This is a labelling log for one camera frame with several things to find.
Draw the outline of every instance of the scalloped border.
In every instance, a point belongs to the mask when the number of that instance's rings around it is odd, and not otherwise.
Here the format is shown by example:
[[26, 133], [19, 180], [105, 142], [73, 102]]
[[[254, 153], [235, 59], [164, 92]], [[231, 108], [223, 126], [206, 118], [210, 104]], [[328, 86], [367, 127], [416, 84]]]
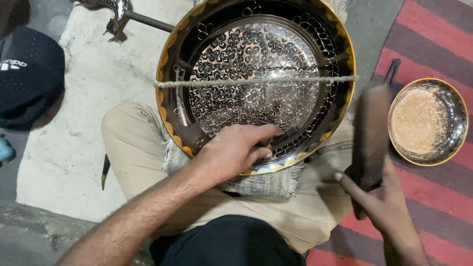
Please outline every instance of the scalloped border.
[[391, 135], [391, 132], [389, 132], [389, 139], [391, 140], [391, 142], [393, 143], [393, 146], [394, 148], [396, 149], [397, 153], [399, 153], [404, 159], [406, 159], [407, 161], [415, 164], [415, 165], [419, 165], [419, 166], [435, 166], [435, 165], [439, 165], [439, 164], [442, 164], [448, 160], [450, 160], [459, 150], [460, 148], [463, 146], [463, 143], [465, 143], [465, 139], [466, 139], [466, 134], [468, 132], [468, 110], [466, 109], [466, 104], [465, 104], [465, 100], [463, 100], [463, 97], [462, 95], [458, 92], [458, 90], [455, 89], [455, 87], [453, 87], [450, 83], [444, 81], [444, 80], [440, 80], [440, 79], [434, 79], [434, 78], [423, 78], [423, 79], [419, 79], [419, 80], [414, 80], [413, 82], [407, 84], [401, 91], [399, 91], [399, 93], [396, 95], [396, 97], [394, 98], [393, 100], [393, 103], [391, 104], [391, 107], [389, 108], [389, 113], [391, 113], [392, 109], [393, 109], [393, 106], [394, 106], [394, 102], [396, 101], [397, 97], [401, 94], [402, 91], [404, 91], [407, 87], [409, 87], [411, 84], [415, 83], [415, 82], [418, 82], [418, 81], [421, 81], [421, 80], [438, 80], [438, 81], [441, 81], [445, 84], [447, 84], [448, 86], [450, 86], [450, 88], [453, 89], [453, 91], [455, 91], [455, 93], [460, 97], [460, 104], [462, 105], [461, 106], [461, 110], [465, 113], [466, 115], [466, 125], [465, 127], [463, 128], [463, 131], [462, 131], [462, 134], [460, 135], [460, 138], [459, 140], [455, 143], [454, 147], [452, 147], [452, 149], [450, 150], [450, 152], [443, 158], [440, 158], [438, 159], [437, 161], [435, 161], [434, 163], [431, 163], [431, 164], [427, 164], [427, 163], [418, 163], [418, 162], [415, 162], [413, 160], [411, 160], [410, 158], [404, 156], [404, 154], [402, 154], [396, 147], [396, 145], [394, 145], [394, 140], [393, 140], [393, 137]]
[[[166, 44], [163, 47], [163, 51], [161, 52], [161, 56], [159, 58], [158, 69], [156, 71], [156, 80], [157, 81], [163, 82], [164, 77], [163, 77], [163, 73], [162, 73], [162, 68], [164, 67], [164, 65], [166, 64], [166, 62], [169, 58], [167, 50], [176, 41], [177, 32], [187, 26], [187, 24], [189, 23], [189, 18], [190, 17], [202, 13], [202, 11], [205, 9], [205, 6], [207, 5], [207, 3], [213, 4], [213, 3], [216, 3], [218, 1], [220, 1], [220, 0], [204, 0], [204, 1], [200, 2], [199, 4], [194, 6], [194, 8], [192, 8], [181, 19], [181, 21], [179, 21], [179, 23], [174, 27], [173, 31], [171, 32], [171, 34], [169, 35], [169, 37], [166, 41]], [[338, 35], [340, 35], [341, 37], [344, 38], [344, 40], [345, 40], [344, 46], [346, 47], [345, 52], [349, 55], [349, 58], [348, 58], [348, 61], [347, 61], [348, 68], [351, 70], [352, 75], [356, 75], [356, 63], [355, 63], [356, 61], [355, 61], [355, 55], [354, 55], [354, 50], [353, 50], [353, 44], [351, 42], [350, 36], [348, 35], [347, 29], [345, 28], [345, 25], [342, 23], [342, 20], [337, 15], [335, 10], [324, 0], [311, 0], [311, 2], [314, 5], [322, 4], [323, 7], [325, 8], [325, 14], [326, 14], [327, 18], [329, 20], [334, 21], [334, 22], [337, 23], [336, 27], [337, 27]], [[181, 138], [179, 136], [176, 136], [176, 135], [173, 134], [173, 132], [174, 132], [173, 127], [172, 127], [171, 123], [169, 123], [166, 120], [166, 118], [167, 118], [166, 109], [164, 107], [162, 107], [162, 103], [163, 103], [163, 100], [164, 100], [163, 92], [157, 87], [155, 87], [155, 90], [156, 90], [156, 102], [158, 104], [159, 114], [161, 115], [163, 125], [166, 128], [167, 132], [169, 133], [169, 136], [171, 137], [171, 139], [176, 143], [176, 145], [183, 152], [185, 152], [191, 158], [194, 158], [196, 155], [194, 155], [192, 153], [191, 149], [187, 146], [183, 146]], [[345, 105], [342, 106], [339, 109], [338, 118], [330, 123], [329, 129], [324, 134], [322, 134], [322, 136], [320, 137], [318, 143], [314, 143], [311, 146], [309, 146], [309, 148], [306, 149], [306, 150], [309, 150], [309, 151], [303, 151], [303, 152], [297, 154], [296, 159], [287, 159], [284, 162], [284, 165], [279, 165], [279, 164], [278, 165], [272, 165], [269, 168], [260, 168], [260, 169], [257, 169], [257, 170], [248, 169], [240, 175], [249, 176], [249, 175], [259, 175], [259, 174], [267, 174], [267, 173], [276, 172], [276, 171], [282, 170], [284, 168], [290, 167], [290, 166], [292, 166], [296, 163], [299, 163], [300, 161], [304, 160], [309, 155], [314, 153], [320, 146], [323, 145], [323, 143], [325, 141], [327, 141], [327, 139], [333, 134], [335, 129], [338, 127], [338, 125], [342, 122], [343, 118], [345, 117], [345, 114], [348, 111], [348, 108], [350, 107], [351, 101], [353, 99], [354, 91], [355, 91], [355, 82], [354, 81], [349, 81], [349, 88], [348, 88], [347, 93], [345, 94]]]

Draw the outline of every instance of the hand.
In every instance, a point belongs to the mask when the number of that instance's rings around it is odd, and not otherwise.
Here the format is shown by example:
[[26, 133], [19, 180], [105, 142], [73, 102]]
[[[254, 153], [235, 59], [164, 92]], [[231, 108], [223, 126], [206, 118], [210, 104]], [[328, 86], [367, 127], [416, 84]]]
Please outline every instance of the hand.
[[337, 173], [335, 178], [345, 192], [361, 205], [385, 240], [389, 238], [396, 250], [400, 253], [409, 248], [421, 251], [401, 184], [389, 158], [385, 160], [381, 187], [369, 193], [364, 192], [345, 174]]
[[271, 150], [254, 146], [282, 133], [273, 124], [226, 126], [202, 148], [190, 165], [202, 175], [199, 182], [204, 182], [207, 189], [214, 187], [243, 173], [257, 159], [272, 157]]

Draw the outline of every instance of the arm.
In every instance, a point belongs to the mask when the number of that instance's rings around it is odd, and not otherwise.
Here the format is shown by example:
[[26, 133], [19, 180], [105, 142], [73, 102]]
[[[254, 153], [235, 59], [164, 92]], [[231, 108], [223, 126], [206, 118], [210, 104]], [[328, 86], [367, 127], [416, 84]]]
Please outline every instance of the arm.
[[79, 240], [58, 265], [129, 265], [143, 241], [193, 197], [237, 176], [258, 158], [254, 148], [282, 131], [274, 125], [224, 128], [177, 175], [157, 183], [122, 206]]
[[385, 160], [381, 187], [369, 193], [345, 174], [337, 173], [335, 178], [383, 235], [387, 265], [428, 265], [390, 159]]

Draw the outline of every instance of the red and gray striped carpet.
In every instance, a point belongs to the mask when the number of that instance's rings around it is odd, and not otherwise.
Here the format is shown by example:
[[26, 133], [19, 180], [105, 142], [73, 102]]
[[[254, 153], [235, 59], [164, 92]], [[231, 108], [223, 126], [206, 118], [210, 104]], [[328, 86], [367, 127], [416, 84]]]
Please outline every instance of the red and gray striped carpet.
[[[402, 63], [395, 93], [421, 78], [453, 85], [473, 121], [473, 7], [459, 0], [405, 0], [381, 55], [374, 79], [394, 58]], [[473, 126], [448, 162], [418, 167], [392, 156], [407, 206], [432, 265], [473, 265]], [[350, 214], [330, 240], [310, 249], [308, 266], [385, 265], [379, 232]]]

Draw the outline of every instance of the black fabric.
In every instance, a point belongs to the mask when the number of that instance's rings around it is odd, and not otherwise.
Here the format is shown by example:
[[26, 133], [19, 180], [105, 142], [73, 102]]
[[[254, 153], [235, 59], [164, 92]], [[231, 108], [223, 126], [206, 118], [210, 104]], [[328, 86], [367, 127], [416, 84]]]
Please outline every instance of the black fabric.
[[18, 27], [0, 41], [0, 127], [29, 130], [64, 91], [64, 51], [50, 37]]
[[225, 215], [149, 247], [156, 265], [305, 266], [277, 231], [264, 221]]

